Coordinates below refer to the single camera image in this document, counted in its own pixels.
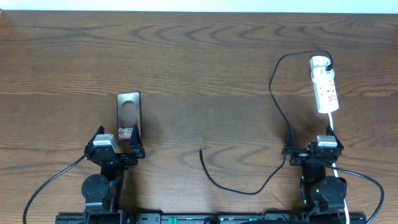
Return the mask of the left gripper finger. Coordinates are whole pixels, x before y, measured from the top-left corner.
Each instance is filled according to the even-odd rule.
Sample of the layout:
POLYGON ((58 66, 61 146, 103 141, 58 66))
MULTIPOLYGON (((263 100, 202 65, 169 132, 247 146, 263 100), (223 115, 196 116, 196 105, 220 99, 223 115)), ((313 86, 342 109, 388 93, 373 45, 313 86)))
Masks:
POLYGON ((90 141, 88 142, 88 146, 92 146, 93 145, 93 141, 95 140, 95 138, 97 137, 97 135, 99 134, 104 134, 104 127, 100 126, 97 131, 95 132, 95 134, 93 135, 93 137, 90 139, 90 141))
POLYGON ((144 147, 141 142, 138 125, 134 125, 129 141, 129 148, 132 152, 144 152, 144 147))

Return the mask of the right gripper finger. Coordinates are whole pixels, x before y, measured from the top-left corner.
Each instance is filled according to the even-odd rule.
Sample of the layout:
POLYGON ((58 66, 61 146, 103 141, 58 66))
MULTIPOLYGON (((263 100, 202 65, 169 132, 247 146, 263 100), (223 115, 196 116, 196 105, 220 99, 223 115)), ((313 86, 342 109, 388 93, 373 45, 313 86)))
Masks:
POLYGON ((336 134, 334 132, 334 130, 331 128, 331 126, 327 126, 326 127, 326 135, 327 136, 333 136, 336 143, 337 143, 337 147, 343 147, 342 143, 340 142, 340 140, 336 137, 336 134))
POLYGON ((284 143, 284 149, 295 149, 294 132, 291 125, 289 125, 287 139, 284 143))

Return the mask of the bronze Galaxy smartphone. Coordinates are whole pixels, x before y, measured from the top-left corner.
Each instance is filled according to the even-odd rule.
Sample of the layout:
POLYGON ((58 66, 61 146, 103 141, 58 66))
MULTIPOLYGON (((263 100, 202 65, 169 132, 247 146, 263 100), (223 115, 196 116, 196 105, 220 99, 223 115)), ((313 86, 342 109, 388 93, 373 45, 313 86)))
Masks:
POLYGON ((120 141, 130 139, 134 126, 141 134, 141 93, 139 91, 117 95, 117 132, 120 141))

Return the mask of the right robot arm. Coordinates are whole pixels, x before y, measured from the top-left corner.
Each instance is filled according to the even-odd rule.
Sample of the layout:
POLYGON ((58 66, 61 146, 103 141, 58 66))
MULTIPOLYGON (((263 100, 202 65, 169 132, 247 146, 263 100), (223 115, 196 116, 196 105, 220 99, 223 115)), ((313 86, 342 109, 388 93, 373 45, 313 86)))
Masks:
POLYGON ((295 146, 294 132, 289 128, 282 154, 290 156, 290 165, 302 168, 299 192, 305 208, 298 216, 300 221, 325 221, 327 215, 345 208, 347 182, 342 177, 326 174, 327 166, 337 161, 343 149, 331 127, 306 148, 295 146))

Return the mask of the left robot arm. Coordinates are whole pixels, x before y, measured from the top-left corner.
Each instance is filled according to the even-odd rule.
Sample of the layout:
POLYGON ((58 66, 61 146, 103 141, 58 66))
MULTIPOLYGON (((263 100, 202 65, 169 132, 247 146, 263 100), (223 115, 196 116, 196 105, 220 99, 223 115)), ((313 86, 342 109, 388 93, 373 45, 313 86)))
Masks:
POLYGON ((85 146, 86 158, 100 166, 99 174, 85 179, 81 186, 85 198, 85 223, 134 223, 134 215, 119 208, 124 173, 136 166, 139 159, 145 158, 139 128, 134 125, 129 140, 130 152, 116 152, 117 140, 112 134, 106 134, 100 126, 85 146))

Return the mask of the white charger adapter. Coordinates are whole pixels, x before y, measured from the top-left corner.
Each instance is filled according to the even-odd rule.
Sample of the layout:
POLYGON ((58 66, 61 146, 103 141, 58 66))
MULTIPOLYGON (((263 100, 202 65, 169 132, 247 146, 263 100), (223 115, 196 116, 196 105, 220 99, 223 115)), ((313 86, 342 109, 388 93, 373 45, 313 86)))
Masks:
POLYGON ((317 55, 310 59, 310 68, 313 70, 315 67, 327 67, 330 63, 331 60, 328 57, 317 55))

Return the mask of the white power strip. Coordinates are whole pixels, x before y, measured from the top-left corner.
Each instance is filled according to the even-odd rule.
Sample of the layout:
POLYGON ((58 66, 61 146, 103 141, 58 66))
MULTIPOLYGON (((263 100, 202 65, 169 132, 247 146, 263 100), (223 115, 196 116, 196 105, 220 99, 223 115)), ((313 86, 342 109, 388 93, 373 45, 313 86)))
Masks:
POLYGON ((319 113, 328 114, 339 109, 334 77, 335 71, 326 71, 326 67, 314 67, 311 71, 319 113))

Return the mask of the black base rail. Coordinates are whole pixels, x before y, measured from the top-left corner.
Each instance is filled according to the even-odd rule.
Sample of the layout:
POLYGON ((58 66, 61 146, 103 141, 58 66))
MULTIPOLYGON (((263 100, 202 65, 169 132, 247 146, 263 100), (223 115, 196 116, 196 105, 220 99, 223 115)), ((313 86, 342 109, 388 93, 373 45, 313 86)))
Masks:
POLYGON ((74 223, 130 223, 130 224, 239 224, 239 223, 306 223, 293 214, 280 214, 270 212, 264 215, 161 215, 158 213, 137 213, 128 215, 91 215, 85 218, 83 215, 58 215, 55 217, 55 224, 74 223))

